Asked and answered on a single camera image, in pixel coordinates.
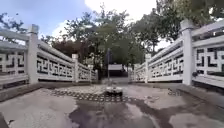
cloud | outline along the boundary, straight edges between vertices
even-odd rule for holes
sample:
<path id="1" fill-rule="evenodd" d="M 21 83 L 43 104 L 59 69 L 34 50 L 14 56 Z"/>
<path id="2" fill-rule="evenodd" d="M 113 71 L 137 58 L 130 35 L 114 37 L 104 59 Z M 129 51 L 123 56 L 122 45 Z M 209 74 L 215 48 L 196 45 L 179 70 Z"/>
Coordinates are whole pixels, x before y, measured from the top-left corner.
<path id="1" fill-rule="evenodd" d="M 67 34 L 65 27 L 67 27 L 67 20 L 58 24 L 57 28 L 53 30 L 52 36 L 53 37 L 60 37 L 60 35 Z"/>
<path id="2" fill-rule="evenodd" d="M 149 14 L 156 7 L 156 0 L 85 0 L 85 4 L 94 11 L 100 11 L 100 5 L 104 4 L 106 10 L 116 9 L 127 11 L 130 19 L 141 19 L 143 14 Z"/>

tree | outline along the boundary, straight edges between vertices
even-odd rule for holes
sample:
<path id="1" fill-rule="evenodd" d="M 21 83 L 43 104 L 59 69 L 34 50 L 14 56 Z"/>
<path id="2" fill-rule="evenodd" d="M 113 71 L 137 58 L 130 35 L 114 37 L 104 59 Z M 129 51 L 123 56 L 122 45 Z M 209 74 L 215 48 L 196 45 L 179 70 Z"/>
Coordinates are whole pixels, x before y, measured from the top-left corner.
<path id="1" fill-rule="evenodd" d="M 152 9 L 149 15 L 144 15 L 141 20 L 137 21 L 134 26 L 134 31 L 139 41 L 143 42 L 148 53 L 155 54 L 155 47 L 159 42 L 159 15 L 156 10 Z"/>
<path id="2" fill-rule="evenodd" d="M 174 41 L 178 38 L 180 22 L 183 18 L 178 16 L 178 12 L 173 5 L 174 0 L 157 0 L 157 13 L 160 18 L 158 22 L 158 34 L 160 38 L 167 41 Z"/>
<path id="3" fill-rule="evenodd" d="M 191 19 L 196 26 L 224 18 L 223 0 L 175 0 L 174 6 L 179 17 Z"/>
<path id="4" fill-rule="evenodd" d="M 7 29 L 10 31 L 15 31 L 17 33 L 24 34 L 27 32 L 26 29 L 22 28 L 23 22 L 22 21 L 16 21 L 13 18 L 9 18 L 7 13 L 0 14 L 0 28 Z M 15 39 L 11 39 L 8 37 L 4 37 L 1 40 L 6 40 L 12 43 L 17 43 Z"/>

railing panel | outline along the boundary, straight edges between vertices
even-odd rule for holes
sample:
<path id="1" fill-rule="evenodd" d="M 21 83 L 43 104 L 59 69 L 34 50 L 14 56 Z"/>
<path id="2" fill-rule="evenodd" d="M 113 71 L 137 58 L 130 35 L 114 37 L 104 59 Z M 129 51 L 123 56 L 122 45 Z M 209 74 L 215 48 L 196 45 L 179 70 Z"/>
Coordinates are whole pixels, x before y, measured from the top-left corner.
<path id="1" fill-rule="evenodd" d="M 198 75 L 194 80 L 224 87 L 224 44 L 196 47 L 194 55 L 194 72 Z"/>
<path id="2" fill-rule="evenodd" d="M 97 74 L 94 70 L 91 70 L 91 80 L 96 81 L 97 80 Z"/>
<path id="3" fill-rule="evenodd" d="M 0 85 L 28 79 L 26 49 L 15 49 L 19 45 L 9 46 L 7 44 L 4 45 L 5 48 L 0 48 Z"/>
<path id="4" fill-rule="evenodd" d="M 78 73 L 79 81 L 90 81 L 90 69 L 87 66 L 78 63 Z"/>
<path id="5" fill-rule="evenodd" d="M 164 57 L 164 59 L 159 63 L 151 65 L 149 67 L 148 80 L 149 81 L 181 80 L 182 74 L 183 74 L 183 53 L 178 52 L 178 54 L 174 54 L 169 58 Z"/>
<path id="6" fill-rule="evenodd" d="M 141 64 L 137 69 L 135 69 L 134 79 L 137 82 L 144 82 L 146 75 L 146 63 Z"/>
<path id="7" fill-rule="evenodd" d="M 50 53 L 38 49 L 37 53 L 37 72 L 38 79 L 73 81 L 72 73 L 74 66 L 63 59 Z"/>

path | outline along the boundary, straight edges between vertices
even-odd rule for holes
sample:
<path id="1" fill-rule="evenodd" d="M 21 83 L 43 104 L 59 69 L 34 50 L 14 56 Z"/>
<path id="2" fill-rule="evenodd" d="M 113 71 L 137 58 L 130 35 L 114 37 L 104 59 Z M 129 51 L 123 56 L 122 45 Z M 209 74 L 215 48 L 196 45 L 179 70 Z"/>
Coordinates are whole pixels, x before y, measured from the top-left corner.
<path id="1" fill-rule="evenodd" d="M 0 104 L 10 128 L 223 128 L 224 110 L 188 94 L 167 89 L 123 85 L 121 102 L 84 100 L 105 86 L 40 89 Z M 55 95 L 54 91 L 78 92 Z"/>

stone pavement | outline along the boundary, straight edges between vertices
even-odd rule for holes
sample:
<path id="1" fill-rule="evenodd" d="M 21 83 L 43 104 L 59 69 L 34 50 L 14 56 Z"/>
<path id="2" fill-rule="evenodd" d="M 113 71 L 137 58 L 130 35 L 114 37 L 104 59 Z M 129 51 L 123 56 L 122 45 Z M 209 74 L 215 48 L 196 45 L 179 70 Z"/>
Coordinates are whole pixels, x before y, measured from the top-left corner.
<path id="1" fill-rule="evenodd" d="M 96 102 L 39 89 L 0 104 L 10 128 L 223 128 L 224 110 L 182 92 L 123 85 L 130 102 Z M 105 86 L 55 89 L 101 94 Z"/>

